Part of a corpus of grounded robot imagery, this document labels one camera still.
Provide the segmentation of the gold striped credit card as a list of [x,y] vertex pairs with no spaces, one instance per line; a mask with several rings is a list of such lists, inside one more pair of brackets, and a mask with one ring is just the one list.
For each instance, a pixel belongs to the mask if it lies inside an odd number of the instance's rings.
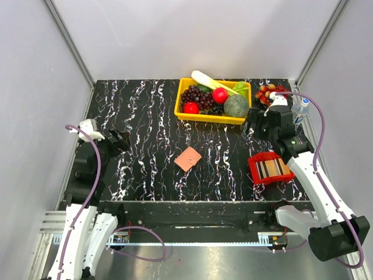
[[256,169],[260,179],[291,174],[281,158],[256,162]]

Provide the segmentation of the pink leather card holder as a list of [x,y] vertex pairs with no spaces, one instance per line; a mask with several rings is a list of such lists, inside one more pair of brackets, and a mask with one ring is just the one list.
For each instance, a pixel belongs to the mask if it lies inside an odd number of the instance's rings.
[[174,163],[184,172],[188,172],[193,168],[202,156],[192,147],[187,147],[175,160]]

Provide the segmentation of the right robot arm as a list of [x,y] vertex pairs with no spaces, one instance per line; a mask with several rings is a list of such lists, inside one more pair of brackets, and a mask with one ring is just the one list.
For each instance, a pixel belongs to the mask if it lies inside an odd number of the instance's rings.
[[274,153],[282,158],[306,191],[317,217],[279,202],[265,216],[265,224],[273,231],[284,226],[299,234],[320,261],[339,261],[341,256],[358,252],[358,263],[349,264],[348,268],[360,268],[364,263],[362,245],[370,223],[364,216],[355,216],[319,166],[321,146],[314,148],[305,135],[296,134],[293,114],[285,98],[287,94],[272,92],[273,102],[265,111],[251,108],[245,128],[248,130],[253,125],[253,136],[272,144]]

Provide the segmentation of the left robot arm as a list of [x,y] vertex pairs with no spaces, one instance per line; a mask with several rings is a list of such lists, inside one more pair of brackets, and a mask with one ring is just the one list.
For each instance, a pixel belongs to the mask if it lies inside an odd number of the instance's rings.
[[93,279],[98,261],[114,230],[126,224],[123,205],[101,201],[110,160],[131,147],[129,133],[116,128],[102,134],[94,119],[65,128],[79,137],[65,191],[66,214],[57,256],[48,279]]

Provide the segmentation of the red lychee bunch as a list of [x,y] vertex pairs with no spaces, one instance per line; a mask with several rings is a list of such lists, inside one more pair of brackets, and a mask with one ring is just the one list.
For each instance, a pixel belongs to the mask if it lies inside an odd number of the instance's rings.
[[262,85],[259,87],[259,90],[255,93],[255,98],[260,104],[270,106],[272,103],[272,100],[270,99],[270,94],[272,92],[287,92],[287,89],[284,88],[282,85]]

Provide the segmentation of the green cantaloupe melon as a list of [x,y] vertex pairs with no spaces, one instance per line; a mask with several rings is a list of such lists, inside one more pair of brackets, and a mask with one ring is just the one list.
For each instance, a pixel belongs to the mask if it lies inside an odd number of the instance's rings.
[[224,112],[230,117],[245,118],[248,111],[248,100],[240,94],[232,95],[224,102]]

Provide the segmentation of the clear water bottle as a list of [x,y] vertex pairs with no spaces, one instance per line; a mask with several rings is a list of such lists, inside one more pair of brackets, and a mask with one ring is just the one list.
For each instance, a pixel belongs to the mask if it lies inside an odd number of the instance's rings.
[[303,97],[300,101],[295,102],[292,112],[294,125],[300,125],[309,112],[309,100]]

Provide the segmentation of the green lettuce leaf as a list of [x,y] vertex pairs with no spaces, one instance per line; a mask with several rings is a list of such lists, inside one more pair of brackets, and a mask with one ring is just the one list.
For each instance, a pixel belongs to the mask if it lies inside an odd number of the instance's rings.
[[249,86],[247,85],[245,81],[240,81],[233,87],[233,91],[237,92],[238,94],[244,97],[247,97]]

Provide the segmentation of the dark blueberry bunch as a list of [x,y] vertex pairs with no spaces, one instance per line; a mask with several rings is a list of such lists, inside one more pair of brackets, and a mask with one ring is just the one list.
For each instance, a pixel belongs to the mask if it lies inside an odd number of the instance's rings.
[[224,114],[224,106],[222,104],[214,105],[208,110],[201,110],[199,113],[212,116],[222,116]]

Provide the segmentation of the red apple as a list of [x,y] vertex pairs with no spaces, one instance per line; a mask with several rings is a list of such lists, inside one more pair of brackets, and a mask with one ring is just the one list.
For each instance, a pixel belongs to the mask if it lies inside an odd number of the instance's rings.
[[228,97],[228,91],[223,87],[218,87],[212,92],[212,98],[217,104],[224,104]]

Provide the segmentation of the purple grape bunch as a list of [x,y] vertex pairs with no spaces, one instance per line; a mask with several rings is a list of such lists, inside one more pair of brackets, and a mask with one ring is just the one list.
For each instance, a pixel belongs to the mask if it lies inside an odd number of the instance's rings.
[[191,85],[189,86],[184,92],[181,94],[181,102],[179,106],[179,110],[181,113],[183,113],[183,106],[187,102],[196,102],[199,105],[199,111],[201,110],[208,110],[216,103],[214,102],[212,98],[212,90],[210,92],[207,92],[203,94],[198,90],[196,87],[197,85]]

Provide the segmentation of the red tomato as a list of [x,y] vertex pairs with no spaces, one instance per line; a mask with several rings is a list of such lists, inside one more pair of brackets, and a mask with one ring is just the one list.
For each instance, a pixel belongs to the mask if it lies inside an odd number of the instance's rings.
[[194,101],[189,101],[183,106],[183,113],[186,114],[199,114],[199,105]]

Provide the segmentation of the white leek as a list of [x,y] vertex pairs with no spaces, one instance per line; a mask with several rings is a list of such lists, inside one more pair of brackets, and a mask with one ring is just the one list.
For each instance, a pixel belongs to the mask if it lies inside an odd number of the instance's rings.
[[197,70],[192,71],[191,78],[195,82],[197,82],[198,84],[206,86],[209,89],[215,90],[215,89],[221,87],[221,88],[225,89],[226,91],[228,91],[228,94],[230,96],[238,95],[238,93],[235,90],[223,85],[222,83],[219,83],[218,81],[212,79],[211,77],[207,76],[206,74],[202,73],[201,71],[197,71]]

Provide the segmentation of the yellow plastic tray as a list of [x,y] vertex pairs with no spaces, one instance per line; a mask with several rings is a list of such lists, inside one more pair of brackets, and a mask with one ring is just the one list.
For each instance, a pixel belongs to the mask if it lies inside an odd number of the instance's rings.
[[[233,89],[233,87],[239,83],[237,80],[217,80],[222,85]],[[188,120],[188,121],[201,121],[201,122],[208,122],[208,123],[222,123],[222,124],[232,124],[232,125],[241,125],[244,123],[245,118],[235,118],[230,117],[227,114],[223,114],[222,116],[217,115],[208,115],[208,114],[189,114],[189,113],[181,113],[180,111],[180,104],[181,104],[181,94],[189,88],[191,85],[197,85],[197,82],[194,81],[192,78],[181,78],[177,97],[175,101],[175,109],[174,114],[179,120]],[[247,100],[249,107],[252,107],[252,98],[251,98],[251,84],[249,82],[245,82],[245,87],[248,88],[247,93]]]

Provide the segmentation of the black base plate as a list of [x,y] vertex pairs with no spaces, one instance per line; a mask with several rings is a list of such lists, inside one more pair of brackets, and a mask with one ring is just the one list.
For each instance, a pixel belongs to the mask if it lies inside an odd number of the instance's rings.
[[149,229],[228,228],[247,232],[283,232],[275,220],[276,202],[139,202],[101,201],[99,213],[118,217],[120,226],[144,226]]

